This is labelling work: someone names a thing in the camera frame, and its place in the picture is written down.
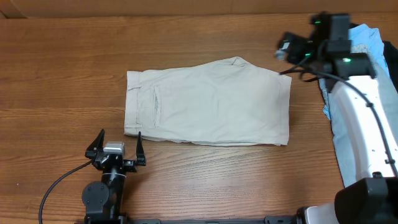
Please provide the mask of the beige khaki shorts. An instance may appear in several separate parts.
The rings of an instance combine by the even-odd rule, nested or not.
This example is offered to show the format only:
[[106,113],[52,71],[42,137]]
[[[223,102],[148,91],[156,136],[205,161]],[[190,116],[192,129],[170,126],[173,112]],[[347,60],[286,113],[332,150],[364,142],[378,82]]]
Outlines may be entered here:
[[286,145],[291,83],[241,57],[129,71],[124,133],[210,146]]

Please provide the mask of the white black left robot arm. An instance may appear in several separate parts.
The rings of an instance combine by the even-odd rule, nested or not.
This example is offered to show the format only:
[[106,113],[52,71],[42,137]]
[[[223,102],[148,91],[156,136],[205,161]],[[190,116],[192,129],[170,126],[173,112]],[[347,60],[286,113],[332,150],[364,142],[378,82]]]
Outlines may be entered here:
[[85,157],[102,172],[101,180],[88,184],[82,192],[86,208],[85,223],[129,223],[130,218],[121,212],[126,174],[136,172],[137,166],[146,165],[141,134],[137,135],[136,158],[125,159],[123,142],[104,143],[105,130],[88,146]]

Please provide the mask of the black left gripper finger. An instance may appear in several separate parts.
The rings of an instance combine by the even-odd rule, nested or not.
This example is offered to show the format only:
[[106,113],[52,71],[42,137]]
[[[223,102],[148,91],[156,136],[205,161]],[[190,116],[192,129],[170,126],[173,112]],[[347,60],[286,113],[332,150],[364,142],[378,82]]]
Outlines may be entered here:
[[93,159],[99,152],[103,152],[105,130],[102,129],[97,135],[96,139],[87,147],[85,157]]
[[146,157],[142,145],[142,136],[140,131],[138,132],[137,135],[136,166],[146,166]]

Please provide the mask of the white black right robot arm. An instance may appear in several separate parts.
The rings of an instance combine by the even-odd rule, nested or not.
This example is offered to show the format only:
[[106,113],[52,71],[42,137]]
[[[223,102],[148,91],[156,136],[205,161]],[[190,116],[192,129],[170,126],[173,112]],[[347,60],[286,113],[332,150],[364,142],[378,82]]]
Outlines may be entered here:
[[311,18],[313,32],[282,36],[275,53],[292,64],[290,73],[324,81],[342,114],[353,148],[356,182],[332,203],[303,207],[283,223],[396,223],[397,143],[379,96],[370,55],[353,47],[348,14],[322,12]]

